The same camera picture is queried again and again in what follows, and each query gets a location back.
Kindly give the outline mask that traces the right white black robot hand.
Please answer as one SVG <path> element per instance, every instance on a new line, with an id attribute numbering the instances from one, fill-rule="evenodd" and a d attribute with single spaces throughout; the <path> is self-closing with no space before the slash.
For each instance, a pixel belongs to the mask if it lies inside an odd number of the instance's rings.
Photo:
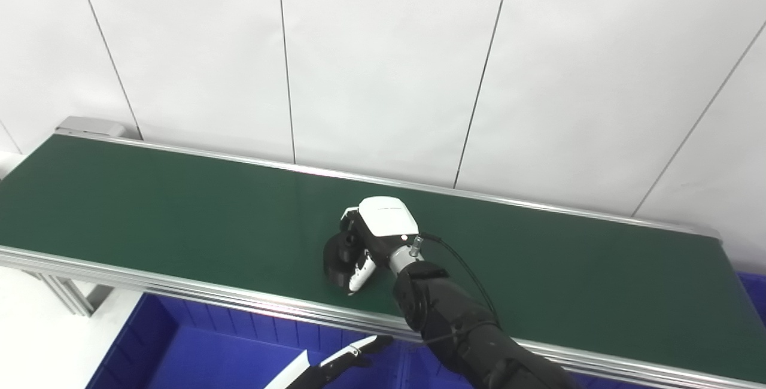
<path id="1" fill-rule="evenodd" d="M 358 206 L 348 207 L 341 218 L 338 256 L 350 269 L 343 288 L 349 296 L 358 293 L 378 268 L 398 275 L 406 266 L 422 259 L 424 243 L 410 210 L 394 196 L 369 196 Z"/>

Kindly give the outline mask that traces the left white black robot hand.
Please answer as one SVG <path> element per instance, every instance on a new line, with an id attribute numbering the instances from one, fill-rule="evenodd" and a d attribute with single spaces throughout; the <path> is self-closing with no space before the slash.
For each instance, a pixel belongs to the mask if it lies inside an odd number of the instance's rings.
<path id="1" fill-rule="evenodd" d="M 369 354 L 376 354 L 394 342 L 390 335 L 372 335 L 352 342 L 318 364 L 309 362 L 303 351 L 266 384 L 266 388 L 323 388 L 353 367 L 369 367 Z"/>

